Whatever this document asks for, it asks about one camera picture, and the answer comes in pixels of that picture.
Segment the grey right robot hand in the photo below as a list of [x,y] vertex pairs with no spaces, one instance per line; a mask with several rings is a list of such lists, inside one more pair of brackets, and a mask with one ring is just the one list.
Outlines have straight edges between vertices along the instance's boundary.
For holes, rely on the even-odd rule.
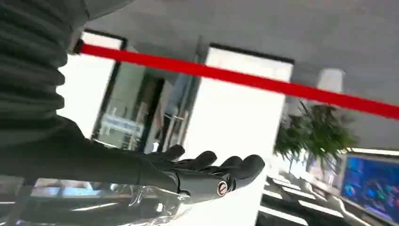
[[160,154],[107,148],[86,139],[64,117],[0,121],[0,172],[7,176],[155,186],[204,202],[249,185],[265,166],[255,154],[245,159],[232,156],[214,166],[211,151],[173,162],[183,153],[179,145]]

